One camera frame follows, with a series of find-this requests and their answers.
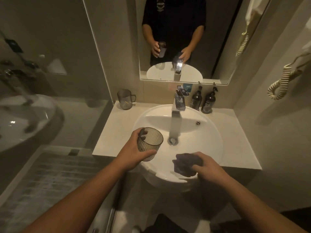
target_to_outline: ribbed glass cup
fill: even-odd
[[[137,146],[140,152],[144,152],[147,150],[158,151],[162,143],[163,143],[163,136],[157,129],[145,127],[138,134]],[[150,161],[154,157],[155,155],[150,156],[144,159],[143,161],[144,162]]]

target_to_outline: mirror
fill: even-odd
[[[228,84],[270,0],[136,0],[141,80]]]

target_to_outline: soap dispenser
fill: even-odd
[[[200,104],[202,102],[201,90],[202,86],[199,86],[199,90],[197,90],[196,93],[193,94],[191,98],[190,108],[199,110]]]
[[[205,97],[204,103],[202,105],[202,113],[204,114],[210,114],[212,113],[212,107],[216,101],[216,97],[215,97],[215,91],[217,92],[218,89],[217,87],[213,87],[213,91],[208,93]]]

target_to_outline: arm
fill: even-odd
[[[247,188],[230,177],[213,158],[201,152],[195,153],[203,160],[203,167],[193,165],[193,169],[205,180],[223,187],[231,197],[237,211],[247,219],[259,233],[306,233],[295,223],[282,216]]]
[[[158,44],[159,42],[154,40],[151,27],[148,24],[143,24],[142,33],[144,34],[144,38],[151,48],[152,54],[154,57],[158,58],[160,52],[160,47]]]
[[[204,33],[204,26],[203,25],[197,27],[196,30],[193,32],[192,39],[191,39],[189,45],[181,51],[181,52],[183,52],[183,54],[179,57],[180,59],[184,60],[184,63],[187,60],[189,60],[191,53],[194,51],[197,44],[201,40],[203,33]]]
[[[155,150],[139,152],[135,130],[118,156],[94,178],[68,194],[30,224],[24,233],[85,233],[99,207],[118,179],[140,161],[156,153]]]

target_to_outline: blue sticker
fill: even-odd
[[[184,83],[183,84],[183,87],[184,87],[184,89],[187,91],[187,92],[191,92],[191,90],[192,90],[192,84],[191,83]]]

